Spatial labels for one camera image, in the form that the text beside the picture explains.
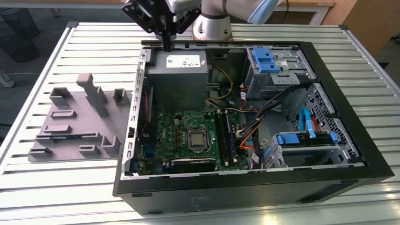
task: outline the floor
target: floor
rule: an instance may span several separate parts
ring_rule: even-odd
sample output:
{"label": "floor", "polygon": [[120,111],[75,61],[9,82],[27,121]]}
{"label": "floor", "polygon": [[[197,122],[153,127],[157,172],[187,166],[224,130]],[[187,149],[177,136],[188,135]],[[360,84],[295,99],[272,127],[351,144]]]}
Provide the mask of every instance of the floor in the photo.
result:
{"label": "floor", "polygon": [[[37,75],[51,56],[53,47],[63,34],[68,21],[80,22],[131,22],[131,19],[119,9],[61,9],[61,16],[55,18],[49,9],[29,9],[40,34],[33,38],[40,50],[40,56],[27,63],[16,63],[8,55],[0,51],[0,66],[7,74],[19,73],[9,77],[15,81],[15,87],[7,89],[0,86],[0,123],[13,123],[25,102]],[[388,62],[385,71],[400,84],[400,45],[391,40],[379,53],[376,60]],[[0,137],[5,137],[8,129],[0,127]]]}

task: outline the sticker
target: sticker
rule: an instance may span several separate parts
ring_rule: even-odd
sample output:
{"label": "sticker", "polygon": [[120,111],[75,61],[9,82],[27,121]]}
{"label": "sticker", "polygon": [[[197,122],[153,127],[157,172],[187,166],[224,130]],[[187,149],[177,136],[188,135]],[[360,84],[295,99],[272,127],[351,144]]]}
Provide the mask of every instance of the sticker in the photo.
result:
{"label": "sticker", "polygon": [[287,61],[284,60],[284,61],[276,61],[276,65],[277,66],[288,66],[288,63],[287,63]]}
{"label": "sticker", "polygon": [[251,158],[252,158],[252,160],[255,160],[256,164],[259,164],[260,157],[256,155],[256,153],[252,154]]}
{"label": "sticker", "polygon": [[245,92],[240,92],[240,98],[245,100]]}
{"label": "sticker", "polygon": [[200,56],[199,55],[169,55],[169,56],[167,56],[167,68],[192,68],[192,67],[200,67]]}

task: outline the blue latch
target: blue latch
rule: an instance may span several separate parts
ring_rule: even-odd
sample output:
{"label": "blue latch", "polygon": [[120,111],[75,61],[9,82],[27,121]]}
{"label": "blue latch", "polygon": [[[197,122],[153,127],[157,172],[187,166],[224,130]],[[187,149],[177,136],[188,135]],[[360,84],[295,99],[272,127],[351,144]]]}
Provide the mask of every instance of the blue latch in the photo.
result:
{"label": "blue latch", "polygon": [[311,122],[311,111],[308,108],[303,108],[300,110],[300,115],[299,115],[299,129],[300,131],[308,131],[309,137],[315,138],[315,132],[312,128],[312,122]]}
{"label": "blue latch", "polygon": [[260,73],[279,73],[280,68],[275,64],[275,57],[269,48],[253,48],[253,58],[257,63]]}
{"label": "blue latch", "polygon": [[331,132],[331,138],[332,138],[333,143],[337,143],[339,140],[337,140],[337,135],[335,132]]}
{"label": "blue latch", "polygon": [[297,134],[281,134],[283,140],[285,144],[299,144],[299,137]]}
{"label": "blue latch", "polygon": [[265,157],[268,156],[269,151],[271,151],[271,147],[268,147],[268,148],[265,149],[264,154],[263,154],[263,158],[265,158]]}
{"label": "blue latch", "polygon": [[284,144],[281,135],[276,135],[277,144]]}

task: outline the power supply label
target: power supply label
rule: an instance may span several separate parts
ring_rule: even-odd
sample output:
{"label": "power supply label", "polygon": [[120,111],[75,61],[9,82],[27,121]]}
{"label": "power supply label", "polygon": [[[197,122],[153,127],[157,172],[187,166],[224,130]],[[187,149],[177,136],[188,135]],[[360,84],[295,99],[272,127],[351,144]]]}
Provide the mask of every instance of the power supply label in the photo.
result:
{"label": "power supply label", "polygon": [[200,67],[199,55],[169,55],[167,56],[167,68]]}

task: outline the green circuit board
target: green circuit board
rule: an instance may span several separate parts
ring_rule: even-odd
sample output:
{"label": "green circuit board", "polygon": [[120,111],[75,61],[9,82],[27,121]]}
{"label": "green circuit board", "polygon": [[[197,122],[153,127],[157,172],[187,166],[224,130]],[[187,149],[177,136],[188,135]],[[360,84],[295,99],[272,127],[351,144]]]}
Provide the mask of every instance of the green circuit board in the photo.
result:
{"label": "green circuit board", "polygon": [[[240,128],[239,115],[229,113],[232,129]],[[159,113],[157,116],[157,143],[153,159],[147,162],[151,174],[163,174],[161,161],[173,158],[213,158],[216,171],[247,169],[245,155],[239,155],[237,163],[221,165],[217,132],[215,128],[215,112],[179,112]],[[207,149],[203,152],[189,148],[189,135],[196,131],[205,132]]]}

